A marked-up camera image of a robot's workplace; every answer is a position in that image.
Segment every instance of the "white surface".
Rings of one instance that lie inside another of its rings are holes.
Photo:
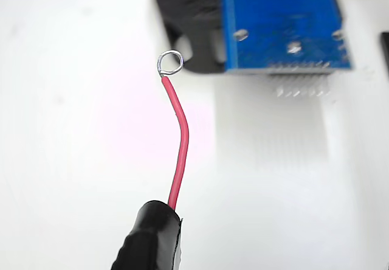
[[[389,0],[342,0],[356,70],[278,99],[255,77],[172,81],[190,123],[183,270],[384,270]],[[154,0],[0,0],[0,268],[110,269],[166,200],[179,127]]]

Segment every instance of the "black object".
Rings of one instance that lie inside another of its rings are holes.
[[[184,67],[203,74],[224,72],[224,63],[216,60],[212,33],[222,28],[220,0],[157,0],[172,49],[185,35],[193,56]]]
[[[389,69],[389,32],[383,32],[381,34],[381,45],[384,50],[385,60]]]
[[[165,203],[150,201],[138,213],[111,270],[172,270],[179,251],[181,221]]]

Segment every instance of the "wire insulation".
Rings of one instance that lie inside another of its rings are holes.
[[[176,112],[178,122],[181,129],[181,143],[180,149],[178,152],[176,173],[174,174],[173,183],[171,185],[168,205],[176,210],[176,204],[178,199],[178,194],[180,192],[182,178],[184,177],[185,163],[187,161],[187,153],[189,146],[189,127],[187,118],[185,117],[184,110],[181,107],[180,101],[177,97],[176,91],[173,88],[168,77],[162,77],[162,84],[164,85],[170,102],[173,106],[174,111]]]

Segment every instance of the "coiled wire tip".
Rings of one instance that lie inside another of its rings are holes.
[[[164,70],[162,70],[162,59],[166,55],[169,55],[169,54],[173,54],[173,55],[177,56],[180,60],[180,65],[173,71],[164,71]],[[182,54],[180,52],[178,52],[177,50],[166,51],[166,52],[162,53],[158,57],[158,60],[157,60],[157,70],[158,70],[160,77],[166,77],[168,75],[176,74],[177,72],[179,72],[183,68],[183,66],[184,66],[184,58],[182,57]]]

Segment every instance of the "black mount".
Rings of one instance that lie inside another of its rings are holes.
[[[224,63],[217,61],[212,33],[221,30],[220,0],[157,0],[172,49],[185,35],[193,56],[184,67],[192,72],[211,74],[224,72]]]

